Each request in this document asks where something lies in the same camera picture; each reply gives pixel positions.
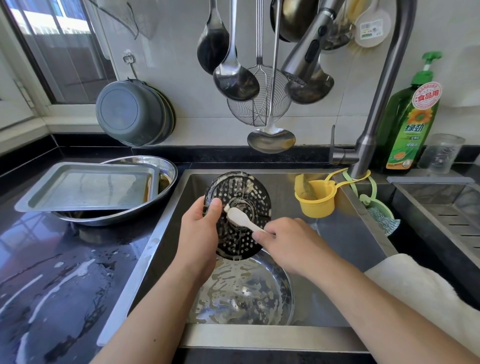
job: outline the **green pump bottle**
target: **green pump bottle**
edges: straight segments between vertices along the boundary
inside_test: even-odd
[[[383,174],[404,174],[413,166],[427,139],[437,113],[442,87],[433,82],[430,65],[441,52],[427,52],[425,66],[411,86],[388,101],[377,134],[377,147],[370,168]]]

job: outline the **faucet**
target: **faucet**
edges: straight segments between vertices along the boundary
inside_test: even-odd
[[[305,84],[310,79],[333,20],[344,2],[345,0],[323,0],[307,32],[285,60],[281,71],[287,78],[300,84]],[[330,163],[349,164],[348,174],[353,179],[362,178],[367,174],[377,143],[378,127],[410,39],[416,11],[417,0],[396,0],[396,22],[392,42],[365,128],[357,139],[355,148],[335,148],[335,125],[332,126]]]

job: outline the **clear plastic container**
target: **clear plastic container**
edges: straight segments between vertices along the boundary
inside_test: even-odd
[[[451,134],[433,134],[418,167],[428,172],[446,174],[450,171],[465,139]]]

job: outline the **red circular sticker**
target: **red circular sticker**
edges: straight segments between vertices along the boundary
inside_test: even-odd
[[[430,109],[442,96],[442,86],[438,82],[428,82],[413,94],[413,106],[420,110]]]

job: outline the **faucet handle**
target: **faucet handle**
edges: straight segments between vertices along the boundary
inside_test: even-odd
[[[330,137],[330,155],[328,160],[330,164],[340,164],[345,158],[345,149],[335,148],[335,125],[332,125],[332,135]]]

